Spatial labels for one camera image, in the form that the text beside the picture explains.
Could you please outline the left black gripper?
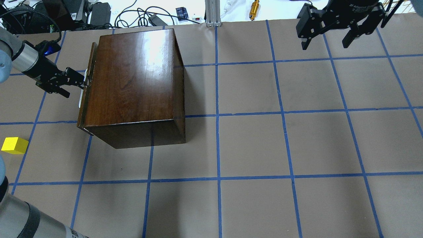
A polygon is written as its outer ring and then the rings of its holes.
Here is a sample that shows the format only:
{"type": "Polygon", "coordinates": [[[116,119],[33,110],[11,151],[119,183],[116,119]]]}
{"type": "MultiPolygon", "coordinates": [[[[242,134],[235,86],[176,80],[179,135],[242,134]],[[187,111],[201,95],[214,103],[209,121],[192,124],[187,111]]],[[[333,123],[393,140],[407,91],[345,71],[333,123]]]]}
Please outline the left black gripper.
{"type": "Polygon", "coordinates": [[[70,93],[61,88],[62,85],[77,86],[83,89],[88,84],[86,77],[80,72],[70,67],[65,68],[65,71],[60,71],[55,65],[49,63],[33,66],[31,74],[36,81],[36,86],[49,94],[60,94],[65,98],[69,98],[70,93]]]}

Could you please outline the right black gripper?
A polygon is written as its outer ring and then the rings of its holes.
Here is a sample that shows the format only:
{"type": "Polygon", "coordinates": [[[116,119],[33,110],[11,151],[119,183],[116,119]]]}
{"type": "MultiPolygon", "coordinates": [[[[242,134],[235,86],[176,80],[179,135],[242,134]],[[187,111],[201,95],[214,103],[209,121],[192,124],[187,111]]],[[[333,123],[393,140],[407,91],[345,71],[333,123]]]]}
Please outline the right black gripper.
{"type": "Polygon", "coordinates": [[[317,35],[329,30],[349,29],[342,39],[346,49],[361,35],[372,34],[385,16],[386,11],[377,0],[330,0],[320,10],[305,3],[297,17],[296,32],[301,38],[302,50],[307,50],[317,35]]]}

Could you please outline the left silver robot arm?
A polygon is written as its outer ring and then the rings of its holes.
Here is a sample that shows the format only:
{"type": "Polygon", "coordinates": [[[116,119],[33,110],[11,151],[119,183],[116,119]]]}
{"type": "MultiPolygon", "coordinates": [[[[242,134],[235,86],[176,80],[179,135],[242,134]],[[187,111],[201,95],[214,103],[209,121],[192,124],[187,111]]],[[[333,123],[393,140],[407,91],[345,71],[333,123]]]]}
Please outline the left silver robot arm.
{"type": "Polygon", "coordinates": [[[15,68],[35,80],[36,86],[49,94],[55,93],[69,98],[70,93],[62,88],[63,85],[77,86],[81,89],[86,86],[86,79],[82,74],[70,67],[61,71],[47,58],[48,55],[61,50],[56,40],[45,40],[33,45],[1,28],[0,45],[1,83],[9,78],[12,68],[15,68]]]}

